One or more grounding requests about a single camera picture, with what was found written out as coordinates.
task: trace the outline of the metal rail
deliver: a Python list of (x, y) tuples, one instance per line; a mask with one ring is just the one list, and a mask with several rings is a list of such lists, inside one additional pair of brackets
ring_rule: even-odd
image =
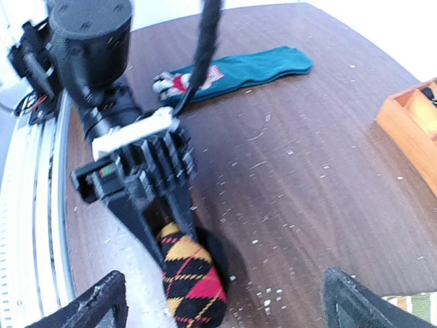
[(0, 191), (0, 327), (21, 328), (74, 299), (65, 229), (72, 101), (44, 125), (16, 123)]

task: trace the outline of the striped object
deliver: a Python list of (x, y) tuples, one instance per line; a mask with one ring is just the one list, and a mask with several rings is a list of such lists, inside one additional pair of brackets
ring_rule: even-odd
[(382, 299), (432, 325), (437, 325), (437, 292), (422, 292), (412, 296), (387, 296)]
[(179, 328), (218, 327), (227, 309), (211, 255), (170, 223), (158, 235), (165, 255), (164, 293)]

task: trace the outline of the white wall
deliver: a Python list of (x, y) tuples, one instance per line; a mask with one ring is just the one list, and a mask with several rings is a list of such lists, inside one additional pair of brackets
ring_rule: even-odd
[(437, 0), (308, 2), (372, 41), (417, 79), (437, 77)]

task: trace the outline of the white speck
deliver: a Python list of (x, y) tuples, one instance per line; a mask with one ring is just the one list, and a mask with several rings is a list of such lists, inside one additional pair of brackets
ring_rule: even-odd
[(255, 164), (254, 166), (252, 166), (251, 169), (255, 169), (256, 167), (263, 165), (263, 164), (266, 164), (266, 163), (267, 163), (267, 161), (259, 162), (259, 163)]
[(262, 132), (261, 132), (259, 135), (257, 135), (256, 137), (253, 137), (253, 138), (247, 139), (246, 141), (253, 141), (253, 140), (256, 140), (256, 139), (258, 139), (259, 137), (261, 137), (263, 134), (264, 134), (264, 131), (262, 131)]

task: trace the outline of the black cable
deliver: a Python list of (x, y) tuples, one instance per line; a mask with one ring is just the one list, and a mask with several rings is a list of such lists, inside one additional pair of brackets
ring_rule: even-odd
[(35, 94), (34, 91), (29, 92), (26, 96), (23, 97), (23, 99), (20, 100), (20, 102), (18, 103), (18, 105), (15, 107), (15, 110), (14, 110), (14, 115), (15, 115), (16, 117), (19, 117), (19, 116), (20, 116), (21, 111), (23, 111), (23, 105), (24, 105), (24, 103), (25, 103), (25, 102), (28, 102), (29, 98), (30, 98), (31, 96), (33, 96), (34, 94)]
[(194, 56), (193, 73), (183, 99), (175, 108), (177, 116), (190, 104), (197, 90), (205, 83), (208, 68), (216, 52), (217, 31), (221, 15), (221, 0), (205, 0), (199, 26), (199, 40)]

